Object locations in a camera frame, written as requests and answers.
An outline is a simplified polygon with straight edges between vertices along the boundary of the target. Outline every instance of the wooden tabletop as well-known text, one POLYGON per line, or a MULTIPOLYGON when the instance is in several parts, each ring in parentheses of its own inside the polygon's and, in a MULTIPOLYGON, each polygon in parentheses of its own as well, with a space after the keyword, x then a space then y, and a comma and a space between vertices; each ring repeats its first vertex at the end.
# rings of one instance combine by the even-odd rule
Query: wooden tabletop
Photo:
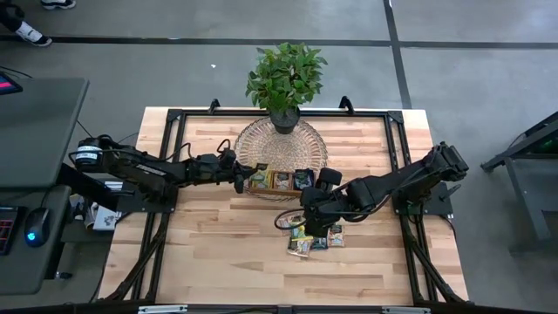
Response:
MULTIPOLYGON (((158 155, 167 107, 146 108, 137 148, 158 155)), ((413 161, 432 147, 425 111, 404 110, 413 161)), ((184 142, 192 155, 214 153, 224 139, 233 143, 257 118, 191 117, 184 142)), ((391 171, 384 123, 378 118, 304 118, 323 137, 328 167, 344 181, 391 171)), ((399 161, 400 145, 397 138, 399 161)), ((175 134, 170 143, 174 143, 175 134)), ((391 204, 360 223, 345 225, 345 248, 312 251, 309 258, 287 254, 288 237, 273 226, 282 210, 297 201, 273 203, 238 195, 224 184, 183 188, 171 216, 162 263, 158 303, 382 305, 412 302, 403 240, 391 204)), ((119 223, 99 297, 110 294, 138 259, 145 214, 119 223)), ((433 264, 456 293, 467 298, 453 233, 438 217, 426 216, 433 264)), ((144 280, 145 293, 151 264, 144 280)), ((421 291, 424 273, 418 266, 421 291)))

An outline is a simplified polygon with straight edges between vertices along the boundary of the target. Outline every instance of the gray floor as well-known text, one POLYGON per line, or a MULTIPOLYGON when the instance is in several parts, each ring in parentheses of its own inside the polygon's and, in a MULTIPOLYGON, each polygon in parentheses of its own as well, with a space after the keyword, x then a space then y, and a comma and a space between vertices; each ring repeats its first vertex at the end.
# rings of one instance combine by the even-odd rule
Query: gray floor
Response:
MULTIPOLYGON (((389 39, 381 0, 81 0, 46 12, 22 0, 28 21, 51 35, 161 38, 389 39)), ((399 38, 427 41, 558 41, 551 0, 392 0, 399 38)), ((401 108, 390 48, 325 46, 323 94, 357 107, 401 108)), ((0 65, 36 77, 85 77, 80 119, 92 133, 137 132, 145 106, 249 106, 244 98, 253 45, 54 44, 43 50, 0 43, 0 65)), ((413 108, 426 109, 436 141, 454 144, 471 166, 453 196, 455 225, 472 301, 558 311, 556 258, 511 257, 528 234, 504 169, 479 164, 558 109, 558 51, 403 49, 413 108)), ((72 140, 84 137, 77 130, 72 140)), ((48 283, 34 297, 0 298, 0 307, 89 300, 107 247, 65 252, 76 277, 48 283)))

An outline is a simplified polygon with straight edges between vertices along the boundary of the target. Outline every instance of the shoe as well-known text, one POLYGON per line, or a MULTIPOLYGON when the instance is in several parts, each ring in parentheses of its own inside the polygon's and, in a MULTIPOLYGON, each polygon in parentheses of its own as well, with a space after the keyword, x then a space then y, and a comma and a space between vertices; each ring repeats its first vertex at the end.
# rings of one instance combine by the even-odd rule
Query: shoe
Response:
POLYGON ((24 41, 36 47, 48 47, 52 44, 52 39, 41 34, 39 31, 30 27, 26 22, 22 22, 19 29, 16 31, 24 41))
POLYGON ((41 0, 41 4, 43 5, 43 8, 47 10, 66 10, 76 6, 76 2, 74 0, 41 0))

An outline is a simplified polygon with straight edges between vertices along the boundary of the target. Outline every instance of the floor line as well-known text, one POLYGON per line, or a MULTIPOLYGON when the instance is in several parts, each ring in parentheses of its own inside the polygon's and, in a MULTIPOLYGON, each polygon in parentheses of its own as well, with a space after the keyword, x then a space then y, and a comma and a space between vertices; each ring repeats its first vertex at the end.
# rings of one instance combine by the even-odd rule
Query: floor line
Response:
POLYGON ((395 26, 395 17, 390 0, 384 0, 385 19, 387 20, 388 31, 390 32, 391 53, 393 55, 393 64, 395 65, 395 75, 398 80, 399 95, 401 97, 401 105, 403 109, 412 109, 411 94, 405 77, 405 68, 403 66, 403 57, 401 56, 401 46, 399 45, 398 30, 395 26))

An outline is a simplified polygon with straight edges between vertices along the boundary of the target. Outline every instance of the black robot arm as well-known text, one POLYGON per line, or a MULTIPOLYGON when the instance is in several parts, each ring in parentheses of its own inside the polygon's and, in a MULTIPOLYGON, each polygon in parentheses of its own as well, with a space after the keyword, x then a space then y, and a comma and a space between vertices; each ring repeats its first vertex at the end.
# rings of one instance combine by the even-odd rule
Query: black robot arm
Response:
POLYGON ((383 176, 370 175, 341 182, 341 174, 323 168, 316 185, 301 195, 305 230, 309 235, 326 236, 328 228, 344 218, 361 222, 383 207, 391 198, 396 208, 417 204, 430 196, 441 181, 460 181, 468 170, 455 147, 442 142, 422 159, 383 176))
POLYGON ((120 145, 108 135, 100 135, 81 140, 78 151, 70 153, 69 158, 79 172, 107 173, 132 183, 148 201, 164 201, 169 189, 208 183, 234 183, 236 192, 242 193, 244 180, 256 171, 236 161, 229 140, 217 148, 219 155, 192 157, 190 144, 180 149, 184 147, 190 158, 169 162, 180 150, 162 160, 135 147, 120 145))

